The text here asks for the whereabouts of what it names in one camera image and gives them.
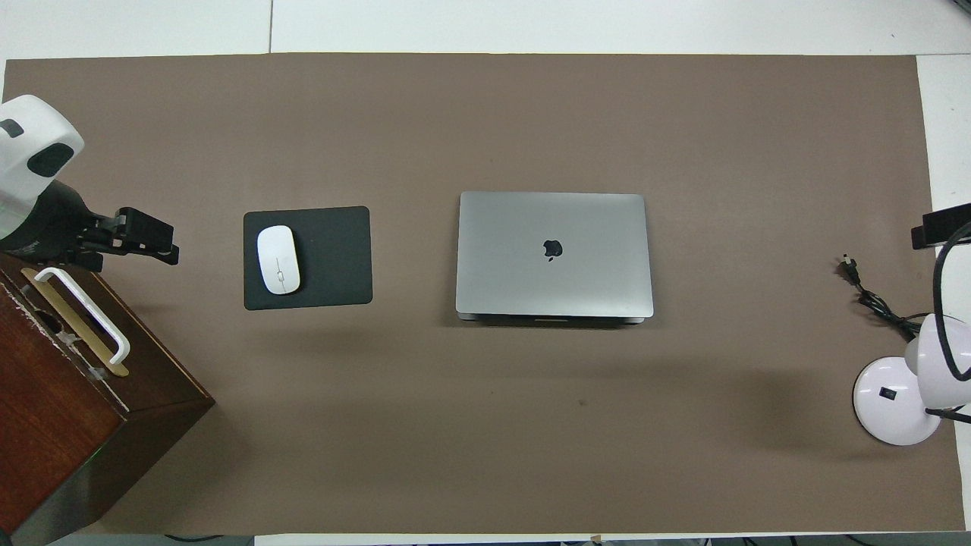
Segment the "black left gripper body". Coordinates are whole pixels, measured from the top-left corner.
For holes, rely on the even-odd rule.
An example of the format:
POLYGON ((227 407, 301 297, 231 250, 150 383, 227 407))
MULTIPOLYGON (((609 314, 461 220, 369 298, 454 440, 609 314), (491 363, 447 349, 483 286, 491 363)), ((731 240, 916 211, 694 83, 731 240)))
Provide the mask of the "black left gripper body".
POLYGON ((114 233, 101 227, 107 215, 93 213, 72 187, 52 182, 39 194, 20 227, 2 238, 7 255, 34 264, 73 264, 101 270, 105 253, 120 256, 114 233))

